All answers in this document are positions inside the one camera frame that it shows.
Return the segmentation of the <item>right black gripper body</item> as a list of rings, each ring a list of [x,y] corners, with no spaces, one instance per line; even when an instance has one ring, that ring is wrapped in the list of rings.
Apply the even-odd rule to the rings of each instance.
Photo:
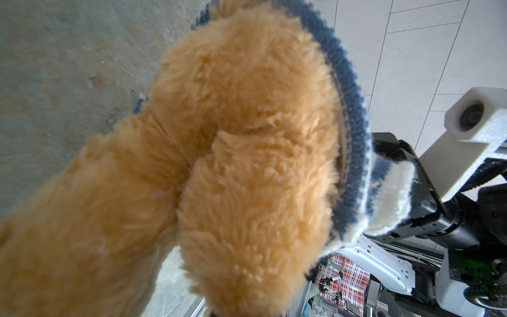
[[[479,204],[463,193],[486,184],[496,176],[505,176],[505,160],[485,159],[458,193],[451,200],[443,202],[412,146],[398,140],[393,133],[374,133],[372,137],[377,154],[396,162],[409,161],[416,167],[409,216],[388,234],[375,240],[392,244],[415,237],[429,239],[451,250],[473,248],[487,242],[496,243],[495,237],[486,230],[480,218]]]

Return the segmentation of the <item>striped knit bear sweater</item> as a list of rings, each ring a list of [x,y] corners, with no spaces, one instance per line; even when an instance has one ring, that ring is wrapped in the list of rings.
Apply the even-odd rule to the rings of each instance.
[[[333,30],[303,1],[209,4],[135,115],[185,158],[188,258],[328,254],[400,219],[366,217],[364,99]]]

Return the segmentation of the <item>brown teddy bear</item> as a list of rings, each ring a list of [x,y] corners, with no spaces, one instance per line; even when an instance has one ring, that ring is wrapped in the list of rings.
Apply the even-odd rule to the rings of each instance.
[[[320,257],[337,87],[304,15],[222,1],[149,100],[1,222],[2,316],[140,316],[179,247],[215,316],[283,316]]]

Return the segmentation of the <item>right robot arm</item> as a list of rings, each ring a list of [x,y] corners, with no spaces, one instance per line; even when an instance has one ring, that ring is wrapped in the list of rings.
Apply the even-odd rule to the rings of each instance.
[[[391,133],[373,136],[366,217],[387,229],[360,235],[340,253],[421,316],[500,316],[506,312],[506,161],[488,158],[448,201],[411,146]]]

